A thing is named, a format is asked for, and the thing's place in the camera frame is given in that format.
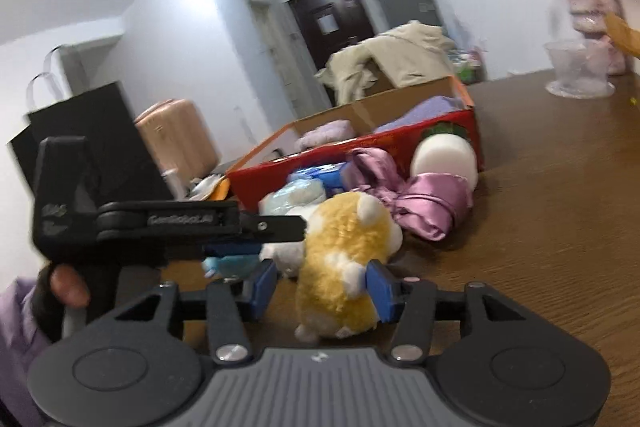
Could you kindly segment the person's left hand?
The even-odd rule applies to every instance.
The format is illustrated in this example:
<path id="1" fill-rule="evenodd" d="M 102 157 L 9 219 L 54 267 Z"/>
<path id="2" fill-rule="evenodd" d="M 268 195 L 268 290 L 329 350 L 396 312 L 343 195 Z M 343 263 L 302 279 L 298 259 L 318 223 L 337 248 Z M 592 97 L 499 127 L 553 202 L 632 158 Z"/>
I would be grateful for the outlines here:
<path id="1" fill-rule="evenodd" d="M 69 265 L 49 263 L 39 272 L 32 294 L 32 315 L 50 343 L 62 338 L 65 310 L 85 309 L 89 303 L 87 284 Z"/>

